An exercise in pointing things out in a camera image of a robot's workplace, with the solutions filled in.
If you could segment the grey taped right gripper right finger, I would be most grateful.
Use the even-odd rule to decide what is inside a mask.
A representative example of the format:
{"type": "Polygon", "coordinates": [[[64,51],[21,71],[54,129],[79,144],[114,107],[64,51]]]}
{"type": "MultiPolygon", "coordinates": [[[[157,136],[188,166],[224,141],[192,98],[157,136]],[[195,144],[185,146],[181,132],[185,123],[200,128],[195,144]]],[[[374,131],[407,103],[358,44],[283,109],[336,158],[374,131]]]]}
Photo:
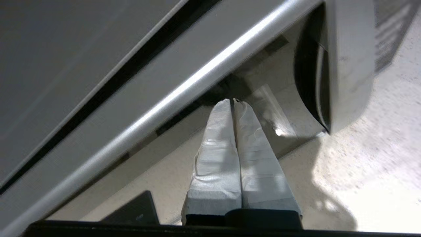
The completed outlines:
{"type": "Polygon", "coordinates": [[[236,148],[245,209],[302,211],[253,108],[234,100],[236,148]]]}

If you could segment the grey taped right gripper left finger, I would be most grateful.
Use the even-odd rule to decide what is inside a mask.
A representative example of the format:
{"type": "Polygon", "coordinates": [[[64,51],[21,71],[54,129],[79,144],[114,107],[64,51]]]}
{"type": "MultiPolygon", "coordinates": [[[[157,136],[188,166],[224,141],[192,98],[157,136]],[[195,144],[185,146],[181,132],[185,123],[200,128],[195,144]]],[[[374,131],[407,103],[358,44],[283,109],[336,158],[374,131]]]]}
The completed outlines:
{"type": "Polygon", "coordinates": [[[223,217],[242,207],[240,164],[229,99],[212,108],[194,157],[182,224],[192,216],[223,217]]]}

